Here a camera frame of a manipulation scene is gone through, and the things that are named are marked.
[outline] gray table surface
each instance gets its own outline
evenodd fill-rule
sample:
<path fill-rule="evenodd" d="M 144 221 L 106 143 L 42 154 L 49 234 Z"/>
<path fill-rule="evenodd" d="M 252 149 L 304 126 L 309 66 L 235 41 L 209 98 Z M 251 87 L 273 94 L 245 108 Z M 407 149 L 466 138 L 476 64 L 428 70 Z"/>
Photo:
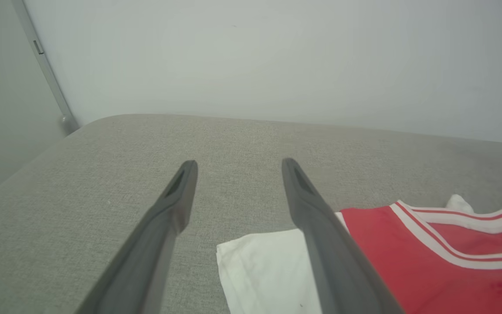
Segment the gray table surface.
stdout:
<path fill-rule="evenodd" d="M 70 313 L 186 159 L 199 163 L 162 313 L 227 313 L 216 245 L 294 228 L 281 159 L 333 209 L 402 199 L 502 208 L 502 143 L 356 128 L 172 115 L 90 123 L 0 186 L 0 313 Z"/>

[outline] gray metal frame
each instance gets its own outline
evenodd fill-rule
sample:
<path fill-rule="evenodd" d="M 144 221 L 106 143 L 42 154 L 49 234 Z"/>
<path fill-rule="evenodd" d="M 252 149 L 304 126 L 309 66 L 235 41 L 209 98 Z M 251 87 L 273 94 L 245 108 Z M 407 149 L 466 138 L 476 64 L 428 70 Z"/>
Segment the gray metal frame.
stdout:
<path fill-rule="evenodd" d="M 46 54 L 44 53 L 44 48 L 42 48 L 38 34 L 36 34 L 30 15 L 28 15 L 28 10 L 26 10 L 23 0 L 11 0 L 11 2 L 14 6 L 15 12 L 17 13 L 18 20 L 22 25 L 22 29 L 26 34 L 28 43 L 32 48 L 32 52 L 34 52 L 36 60 L 40 65 L 40 69 L 42 69 L 42 73 L 44 74 L 44 77 L 46 77 L 50 90 L 54 94 L 55 101 L 58 103 L 59 109 L 63 114 L 61 126 L 67 134 L 71 134 L 78 130 L 78 124 L 75 117 L 72 115 L 69 106 L 67 105 L 67 101 L 65 100 L 58 81 L 55 78 L 54 72 L 51 69 L 50 62 L 48 62 Z"/>

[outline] red stripe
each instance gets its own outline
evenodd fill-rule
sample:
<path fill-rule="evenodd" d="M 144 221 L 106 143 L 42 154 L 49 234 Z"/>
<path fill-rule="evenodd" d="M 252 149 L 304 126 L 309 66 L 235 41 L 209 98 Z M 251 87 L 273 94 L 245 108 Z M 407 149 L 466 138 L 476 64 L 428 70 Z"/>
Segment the red stripe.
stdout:
<path fill-rule="evenodd" d="M 449 212 L 449 211 L 436 211 L 436 210 L 432 210 L 432 209 L 428 209 L 428 210 L 425 210 L 425 209 L 412 209 L 412 211 L 414 211 L 414 212 L 423 212 L 423 213 L 446 213 L 446 214 L 464 216 L 464 217 L 478 219 L 478 220 L 495 220 L 495 219 L 502 218 L 502 213 L 499 214 L 499 215 L 497 215 L 497 216 L 494 216 L 494 217 L 477 217 L 477 216 L 469 215 L 467 213 Z"/>
<path fill-rule="evenodd" d="M 398 205 L 398 207 L 400 207 L 404 213 L 406 213 L 413 221 L 415 221 L 418 224 L 418 226 L 420 226 L 422 229 L 424 229 L 424 231 L 428 235 L 430 235 L 430 237 L 432 237 L 433 239 L 435 239 L 435 241 L 437 241 L 450 254 L 452 254 L 452 255 L 460 258 L 460 259 L 472 260 L 472 261 L 475 261 L 475 262 L 495 262 L 495 261 L 502 261 L 502 258 L 488 258 L 488 259 L 466 258 L 464 256 L 460 256 L 460 255 L 452 252 L 446 245 L 444 245 L 444 243 L 441 241 L 441 239 L 439 239 L 435 234 L 433 234 L 432 232 L 430 232 L 422 223 L 420 223 L 420 221 L 418 221 L 418 219 L 416 219 L 414 216 L 412 216 L 412 214 L 409 211 L 407 211 L 402 205 L 400 205 L 400 203 L 395 203 L 395 204 Z"/>

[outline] red fabric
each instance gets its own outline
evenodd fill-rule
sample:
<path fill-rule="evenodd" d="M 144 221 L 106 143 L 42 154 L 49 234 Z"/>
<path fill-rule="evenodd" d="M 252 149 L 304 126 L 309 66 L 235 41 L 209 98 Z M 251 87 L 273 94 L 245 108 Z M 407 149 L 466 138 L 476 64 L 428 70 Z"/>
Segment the red fabric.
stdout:
<path fill-rule="evenodd" d="M 351 236 L 407 314 L 502 314 L 502 270 L 449 263 L 421 243 L 389 206 L 341 213 Z M 464 254 L 502 253 L 502 233 L 430 225 Z"/>

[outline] jersey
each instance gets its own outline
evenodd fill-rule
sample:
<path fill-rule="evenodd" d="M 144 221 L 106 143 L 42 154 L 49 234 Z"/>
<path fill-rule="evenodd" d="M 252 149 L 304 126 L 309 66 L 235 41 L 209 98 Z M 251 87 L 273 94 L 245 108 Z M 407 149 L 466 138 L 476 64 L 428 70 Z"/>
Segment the jersey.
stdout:
<path fill-rule="evenodd" d="M 402 201 L 337 215 L 407 314 L 502 313 L 502 209 Z"/>

